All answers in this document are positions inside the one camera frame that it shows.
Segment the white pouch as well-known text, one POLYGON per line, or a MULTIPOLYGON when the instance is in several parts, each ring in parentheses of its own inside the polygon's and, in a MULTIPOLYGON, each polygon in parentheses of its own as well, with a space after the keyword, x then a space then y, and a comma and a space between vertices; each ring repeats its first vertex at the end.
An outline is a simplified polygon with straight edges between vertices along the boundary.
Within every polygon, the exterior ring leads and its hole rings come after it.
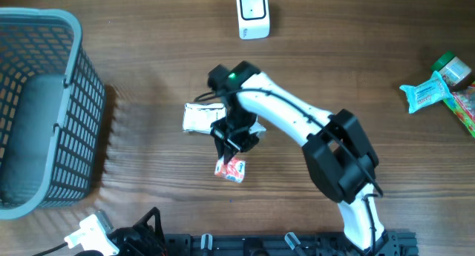
POLYGON ((211 124, 222 119, 225 115, 226 107, 223 103, 186 103, 184 106, 183 130, 185 132, 210 134, 211 124))

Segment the mint green wipes pack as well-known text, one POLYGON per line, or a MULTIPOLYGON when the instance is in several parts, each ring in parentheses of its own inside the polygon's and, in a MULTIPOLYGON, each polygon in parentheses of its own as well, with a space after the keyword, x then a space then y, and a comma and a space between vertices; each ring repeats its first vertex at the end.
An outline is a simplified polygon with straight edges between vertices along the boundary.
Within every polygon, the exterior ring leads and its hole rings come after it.
POLYGON ((414 114, 422 108, 452 97, 446 82, 438 71, 432 72, 429 80, 420 85, 401 85, 399 89, 407 97, 409 114, 414 114))

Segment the Haribo gummy worms bag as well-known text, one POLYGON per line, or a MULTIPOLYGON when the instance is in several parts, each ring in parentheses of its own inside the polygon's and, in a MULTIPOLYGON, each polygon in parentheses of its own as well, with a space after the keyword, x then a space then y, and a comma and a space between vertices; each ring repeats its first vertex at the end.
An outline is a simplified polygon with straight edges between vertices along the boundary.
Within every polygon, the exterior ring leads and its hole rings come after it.
POLYGON ((464 90, 453 92, 451 98, 444 99, 444 103, 474 137, 474 83, 464 90))

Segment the red white small carton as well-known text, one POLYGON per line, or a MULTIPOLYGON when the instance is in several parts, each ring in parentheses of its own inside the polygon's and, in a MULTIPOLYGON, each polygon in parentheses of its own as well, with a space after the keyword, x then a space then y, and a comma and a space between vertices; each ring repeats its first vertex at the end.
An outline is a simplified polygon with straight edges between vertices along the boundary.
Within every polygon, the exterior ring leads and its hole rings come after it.
POLYGON ((242 183, 245 177, 246 162, 233 157, 227 164, 224 157, 221 157, 214 169, 214 175, 235 183, 242 183))

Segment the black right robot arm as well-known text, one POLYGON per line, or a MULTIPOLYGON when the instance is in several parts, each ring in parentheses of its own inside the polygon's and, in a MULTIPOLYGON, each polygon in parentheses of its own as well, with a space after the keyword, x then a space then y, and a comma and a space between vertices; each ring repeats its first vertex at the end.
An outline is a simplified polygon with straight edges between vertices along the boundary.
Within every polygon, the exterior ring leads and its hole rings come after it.
POLYGON ((227 164, 254 148, 260 139, 251 128, 264 118, 301 147, 311 181, 338 205, 344 235, 355 249, 379 253, 387 236, 374 203, 383 195, 376 182, 379 159, 354 114, 312 106, 246 61, 231 70, 218 65, 207 84, 227 108, 225 117, 211 124, 219 160, 227 164))

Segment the green lid jar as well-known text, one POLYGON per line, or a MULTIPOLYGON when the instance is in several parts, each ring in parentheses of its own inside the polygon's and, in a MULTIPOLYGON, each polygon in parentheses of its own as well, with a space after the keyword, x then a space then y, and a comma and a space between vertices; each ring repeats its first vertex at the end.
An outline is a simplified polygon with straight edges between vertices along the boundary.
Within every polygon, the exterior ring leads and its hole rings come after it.
POLYGON ((474 82, 472 69, 450 51, 438 58, 430 69, 441 74, 451 91, 464 90, 474 82))

